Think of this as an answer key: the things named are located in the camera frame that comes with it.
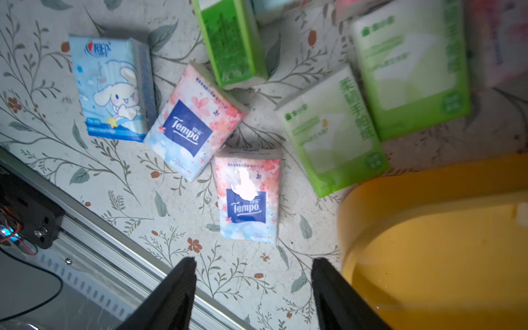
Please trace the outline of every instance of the green tissue pack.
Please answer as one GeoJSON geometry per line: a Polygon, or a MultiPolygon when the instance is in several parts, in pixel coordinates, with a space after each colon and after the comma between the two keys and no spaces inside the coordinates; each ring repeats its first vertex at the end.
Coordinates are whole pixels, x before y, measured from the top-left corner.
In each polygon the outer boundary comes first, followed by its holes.
{"type": "Polygon", "coordinates": [[[398,0],[352,24],[382,141],[470,113],[462,15],[459,0],[398,0]]]}
{"type": "Polygon", "coordinates": [[[317,196],[389,168],[349,65],[277,105],[317,196]]]}
{"type": "Polygon", "coordinates": [[[248,88],[268,80],[251,4],[247,0],[192,2],[218,85],[248,88]]]}

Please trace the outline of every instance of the red wire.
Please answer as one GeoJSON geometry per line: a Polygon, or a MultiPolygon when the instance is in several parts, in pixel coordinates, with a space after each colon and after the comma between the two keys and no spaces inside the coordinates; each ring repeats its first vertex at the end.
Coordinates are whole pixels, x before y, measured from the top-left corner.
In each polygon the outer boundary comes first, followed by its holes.
{"type": "MultiPolygon", "coordinates": [[[[11,229],[11,226],[9,225],[9,223],[7,222],[7,213],[2,209],[0,208],[0,211],[4,214],[4,222],[5,222],[5,226],[7,228],[7,230],[12,230],[11,229]]],[[[22,229],[22,227],[20,226],[20,223],[18,222],[17,219],[15,219],[15,222],[16,222],[16,230],[14,232],[12,232],[10,235],[0,239],[0,243],[3,243],[5,241],[8,241],[10,240],[13,236],[15,236],[16,234],[18,234],[20,232],[20,229],[22,229]]]]}
{"type": "Polygon", "coordinates": [[[20,244],[22,244],[23,246],[26,247],[26,249],[31,253],[32,256],[35,256],[35,254],[33,253],[33,251],[31,251],[31,249],[20,239],[20,238],[17,238],[18,241],[20,242],[20,244]]]}

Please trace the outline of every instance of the wire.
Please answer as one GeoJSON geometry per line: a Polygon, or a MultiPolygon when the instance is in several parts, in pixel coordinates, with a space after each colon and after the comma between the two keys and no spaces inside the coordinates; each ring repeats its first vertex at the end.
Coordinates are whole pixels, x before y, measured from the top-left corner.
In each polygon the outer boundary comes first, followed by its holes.
{"type": "Polygon", "coordinates": [[[34,253],[33,253],[33,250],[31,250],[29,247],[27,247],[27,245],[24,244],[24,242],[23,242],[20,238],[18,238],[18,241],[19,241],[23,246],[25,246],[25,247],[28,249],[28,251],[29,251],[33,256],[35,256],[35,255],[39,252],[39,248],[38,248],[34,243],[30,242],[26,237],[22,236],[21,234],[18,234],[18,236],[20,236],[21,238],[23,238],[27,243],[30,243],[31,245],[33,245],[33,247],[35,248],[35,252],[34,252],[34,253]]]}
{"type": "Polygon", "coordinates": [[[33,251],[29,247],[27,247],[27,245],[20,238],[18,238],[18,241],[19,241],[20,244],[22,244],[23,246],[26,247],[26,249],[31,253],[31,256],[33,256],[33,257],[35,256],[33,251]]]}
{"type": "Polygon", "coordinates": [[[6,241],[10,240],[13,236],[18,234],[19,232],[20,232],[20,225],[16,224],[16,230],[14,232],[12,232],[10,235],[0,239],[0,243],[3,243],[3,242],[6,242],[6,241]]]}
{"type": "Polygon", "coordinates": [[[9,222],[7,221],[7,216],[10,216],[11,218],[13,218],[16,222],[16,230],[13,231],[10,235],[0,239],[0,243],[3,243],[3,242],[6,242],[8,240],[10,240],[13,236],[15,236],[16,234],[18,234],[20,232],[20,230],[22,229],[22,226],[20,225],[20,221],[18,221],[14,216],[12,216],[9,211],[6,212],[6,210],[4,210],[4,208],[0,207],[0,211],[4,214],[4,222],[5,222],[5,226],[7,228],[7,230],[12,230],[11,229],[11,226],[9,225],[9,222]]]}
{"type": "Polygon", "coordinates": [[[39,267],[39,266],[33,265],[33,264],[31,264],[31,263],[29,263],[29,262],[27,262],[27,261],[24,261],[24,260],[22,260],[22,259],[19,259],[19,258],[13,256],[12,254],[10,254],[10,253],[4,251],[4,249],[2,249],[2,248],[0,248],[0,252],[2,252],[3,254],[5,254],[6,256],[10,257],[11,259],[14,259],[14,260],[16,260],[16,261],[19,261],[19,262],[23,263],[24,265],[28,265],[28,266],[30,266],[30,267],[32,267],[32,268],[35,268],[35,269],[41,270],[41,271],[43,271],[43,272],[46,272],[46,273],[50,274],[51,276],[54,276],[57,280],[59,280],[59,283],[60,283],[59,290],[58,290],[57,293],[54,294],[51,298],[49,298],[48,300],[44,301],[43,303],[40,303],[40,304],[36,305],[35,307],[32,307],[32,308],[30,308],[30,309],[27,309],[27,310],[25,310],[25,311],[23,311],[23,312],[20,312],[20,313],[18,313],[18,314],[11,315],[11,316],[8,316],[8,317],[4,317],[4,318],[0,319],[0,323],[1,323],[1,322],[4,322],[4,321],[8,321],[8,320],[13,319],[13,318],[17,318],[17,317],[22,316],[22,315],[25,315],[25,314],[27,314],[27,313],[29,313],[29,312],[32,312],[32,311],[34,311],[34,310],[36,310],[36,309],[38,309],[38,308],[40,308],[40,307],[46,305],[47,303],[49,303],[49,302],[52,301],[53,299],[57,298],[57,296],[61,293],[61,291],[62,291],[62,287],[64,286],[64,281],[62,280],[62,278],[59,277],[59,275],[54,274],[54,273],[50,272],[50,271],[47,270],[47,269],[44,269],[44,268],[42,268],[42,267],[39,267]]]}

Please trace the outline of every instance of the yellow plastic tub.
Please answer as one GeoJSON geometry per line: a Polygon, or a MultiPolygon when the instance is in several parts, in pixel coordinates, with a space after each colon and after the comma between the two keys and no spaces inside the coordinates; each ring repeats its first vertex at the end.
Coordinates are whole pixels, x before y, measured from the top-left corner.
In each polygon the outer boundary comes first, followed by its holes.
{"type": "Polygon", "coordinates": [[[338,214],[343,277],[394,329],[528,329],[528,154],[380,177],[338,214]]]}

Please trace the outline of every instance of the screw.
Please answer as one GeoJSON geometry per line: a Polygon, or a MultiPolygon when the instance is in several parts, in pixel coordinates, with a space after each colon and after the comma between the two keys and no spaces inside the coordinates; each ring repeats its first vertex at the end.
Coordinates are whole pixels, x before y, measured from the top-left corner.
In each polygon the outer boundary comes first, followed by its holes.
{"type": "Polygon", "coordinates": [[[34,233],[35,236],[37,236],[37,237],[42,237],[42,236],[48,234],[48,230],[46,229],[46,227],[40,227],[40,228],[38,228],[37,230],[35,230],[33,233],[34,233]]]}

